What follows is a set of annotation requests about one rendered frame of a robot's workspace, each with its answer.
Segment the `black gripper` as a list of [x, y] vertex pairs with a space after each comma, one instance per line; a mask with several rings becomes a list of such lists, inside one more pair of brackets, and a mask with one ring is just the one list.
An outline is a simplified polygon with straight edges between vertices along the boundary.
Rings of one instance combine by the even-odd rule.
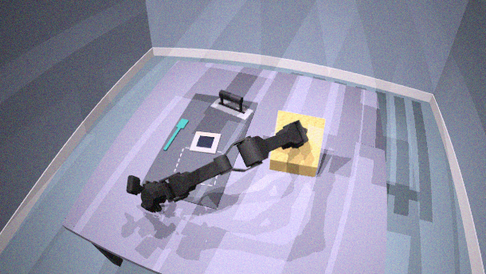
[[153, 181], [153, 182], [148, 182], [146, 180], [146, 184], [143, 184], [143, 186], [140, 185], [140, 180], [138, 177], [134, 175], [129, 175], [127, 176], [127, 193], [128, 194], [134, 194], [138, 195], [140, 194], [143, 190], [146, 190], [148, 188], [157, 186], [159, 182]]

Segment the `white square tile with dark blue centre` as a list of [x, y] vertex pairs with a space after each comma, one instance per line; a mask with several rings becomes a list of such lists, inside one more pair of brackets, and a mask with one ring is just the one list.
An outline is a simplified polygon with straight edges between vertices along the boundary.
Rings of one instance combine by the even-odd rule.
[[196, 131], [190, 151], [215, 154], [221, 134]]

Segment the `turquoise small trowel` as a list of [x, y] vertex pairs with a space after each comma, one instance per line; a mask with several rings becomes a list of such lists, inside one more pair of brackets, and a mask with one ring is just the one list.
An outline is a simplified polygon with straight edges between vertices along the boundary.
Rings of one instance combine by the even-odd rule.
[[189, 123], [189, 120], [186, 120], [186, 119], [181, 119], [180, 122], [178, 123], [178, 125], [176, 126], [177, 129], [175, 131], [175, 133], [172, 135], [172, 137], [170, 138], [170, 141], [168, 142], [168, 144], [165, 146], [165, 148], [163, 149], [164, 151], [166, 151], [168, 149], [168, 147], [171, 145], [171, 143], [173, 142], [173, 140], [175, 139], [175, 136], [178, 134], [178, 132], [183, 129], [186, 124]]

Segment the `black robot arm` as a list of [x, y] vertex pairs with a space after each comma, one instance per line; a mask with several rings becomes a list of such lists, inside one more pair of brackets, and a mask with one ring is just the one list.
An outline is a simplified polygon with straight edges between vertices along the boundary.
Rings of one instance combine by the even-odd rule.
[[[303, 127], [300, 120], [288, 123], [280, 129], [276, 135], [267, 139], [262, 139], [260, 136], [247, 136], [234, 142], [226, 153], [213, 159], [213, 162], [209, 162], [206, 165], [198, 168], [193, 172], [183, 172], [180, 174], [172, 174], [167, 178], [163, 178], [159, 181], [157, 186], [148, 188], [141, 192], [141, 207], [152, 213], [161, 212], [162, 203], [165, 200], [170, 202], [178, 202], [184, 198], [187, 198], [190, 191], [196, 189], [196, 185], [209, 180], [217, 175], [223, 175], [229, 171], [234, 172], [246, 172], [261, 164], [262, 161], [268, 159], [269, 152], [281, 147], [282, 150], [292, 147], [292, 149], [300, 148], [306, 143], [308, 137], [306, 127]], [[240, 143], [240, 144], [239, 144]], [[226, 156], [233, 146], [237, 145], [241, 157], [248, 168], [236, 169], [233, 168]], [[168, 183], [165, 180], [168, 179]], [[176, 197], [176, 198], [175, 198]], [[178, 198], [179, 197], [179, 198]]]

